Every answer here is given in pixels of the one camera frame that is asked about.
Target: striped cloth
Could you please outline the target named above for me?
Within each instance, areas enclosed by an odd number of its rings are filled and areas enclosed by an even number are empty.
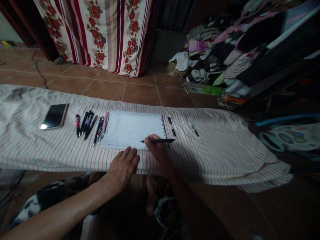
[[[41,88],[0,85],[0,168],[40,171],[107,171],[120,149],[92,147],[94,134],[77,138],[75,115],[85,111],[98,116],[122,110],[162,114],[171,117],[177,140],[169,156],[190,182],[213,185],[241,185],[247,192],[259,192],[288,183],[290,166],[279,161],[239,115],[218,109],[168,108],[107,101]],[[70,103],[64,126],[40,130],[52,104]],[[195,125],[203,144],[192,131]],[[168,138],[171,125],[164,121]],[[138,174],[165,177],[153,156],[139,150]]]
[[[147,67],[159,0],[33,0],[59,54],[137,77]]]

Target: pen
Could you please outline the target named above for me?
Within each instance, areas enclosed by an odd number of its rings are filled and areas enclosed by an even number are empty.
[[[103,122],[103,127],[102,127],[102,134],[101,137],[99,139],[99,141],[101,141],[104,137],[104,134],[106,133],[106,128],[107,128],[107,120],[109,119],[109,113],[106,113],[106,117],[104,118],[104,122]]]
[[[101,117],[100,118],[100,122],[99,122],[99,131],[98,131],[98,136],[97,138],[99,139],[100,136],[101,136],[101,131],[102,131],[102,125],[103,125],[103,122],[104,122],[104,117]]]
[[[194,130],[195,134],[196,134],[196,135],[197,135],[197,137],[199,138],[200,142],[201,142],[201,143],[203,143],[203,142],[202,142],[202,140],[201,140],[201,138],[200,138],[199,133],[198,133],[198,132],[197,132],[197,130],[194,128],[193,123],[192,123],[191,121],[190,121],[190,123],[191,123],[191,127],[192,127],[192,129]]]
[[[87,130],[87,127],[88,127],[88,122],[89,122],[89,118],[91,116],[91,110],[88,112],[88,116],[87,116],[87,119],[84,123],[84,127],[83,127],[83,130],[82,130],[82,134],[85,134],[86,133],[86,130]]]
[[[87,120],[87,118],[88,118],[88,114],[89,114],[88,112],[86,112],[86,113],[84,114],[84,118],[83,118],[83,120],[82,120],[80,132],[79,132],[79,137],[82,135],[82,131],[83,131],[83,128],[84,128],[84,124],[85,124],[85,122],[86,122],[86,120]]]
[[[170,118],[170,117],[168,117],[168,121],[169,121],[170,125],[172,125],[172,122],[171,122],[171,118]],[[173,134],[174,138],[177,139],[176,132],[174,131],[173,128],[171,129],[171,131],[172,131],[172,134]]]
[[[85,132],[84,132],[84,135],[86,135],[87,134],[87,132],[89,131],[89,129],[90,129],[90,123],[91,123],[91,121],[92,121],[92,118],[93,118],[93,112],[89,115],[89,117],[88,117],[88,123],[87,123],[87,126],[84,126],[85,127]]]
[[[76,115],[76,126],[77,126],[77,137],[79,138],[79,133],[80,133],[80,125],[79,125],[79,118],[80,116],[77,114]]]
[[[173,141],[174,141],[174,139],[172,139],[172,138],[168,138],[168,139],[150,139],[150,142],[152,142],[152,143],[159,143],[159,142],[172,143]]]
[[[100,130],[101,121],[102,121],[102,117],[100,118],[99,125],[98,125],[97,131],[96,131],[96,135],[94,136],[93,146],[95,146],[96,142],[97,142],[97,137],[98,137],[98,133],[99,133],[99,130]]]
[[[92,121],[91,127],[89,127],[89,129],[86,131],[86,134],[84,135],[84,140],[86,140],[89,136],[89,134],[91,133],[91,130],[93,129],[94,124],[97,121],[98,116],[96,115]]]

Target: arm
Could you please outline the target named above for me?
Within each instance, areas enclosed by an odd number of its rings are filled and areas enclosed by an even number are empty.
[[[77,223],[125,188],[139,160],[135,148],[119,152],[98,182],[21,223],[1,240],[63,238]]]
[[[187,181],[173,166],[165,143],[152,144],[149,139],[160,139],[153,134],[144,142],[167,173],[171,187],[180,205],[192,239],[233,239],[214,212],[192,191]]]

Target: electrical cable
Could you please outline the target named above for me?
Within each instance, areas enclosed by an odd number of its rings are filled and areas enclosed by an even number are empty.
[[[16,190],[16,188],[18,187],[18,185],[20,184],[20,182],[21,182],[21,180],[23,179],[23,176],[24,176],[24,174],[27,172],[27,170],[25,170],[23,173],[22,173],[22,175],[21,175],[21,177],[19,178],[19,181],[17,182],[17,184],[14,186],[14,188],[0,201],[0,204],[4,201],[4,200],[6,200],[10,195],[11,195],[11,193],[13,193],[13,191],[14,190]]]
[[[34,48],[34,54],[33,54],[32,58],[31,58],[31,60],[36,63],[36,68],[37,68],[40,76],[41,76],[41,77],[43,78],[43,80],[44,80],[44,85],[46,86],[47,89],[49,89],[48,86],[47,86],[47,80],[45,79],[44,76],[42,76],[42,74],[41,74],[41,72],[40,72],[40,70],[39,70],[38,62],[37,62],[36,60],[33,60],[33,58],[34,58],[34,56],[35,56],[36,54],[37,54],[37,48]]]

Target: phone screen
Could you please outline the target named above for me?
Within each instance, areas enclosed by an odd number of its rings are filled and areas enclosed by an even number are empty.
[[[62,122],[65,108],[66,104],[51,105],[49,112],[41,125],[41,129],[59,127]]]

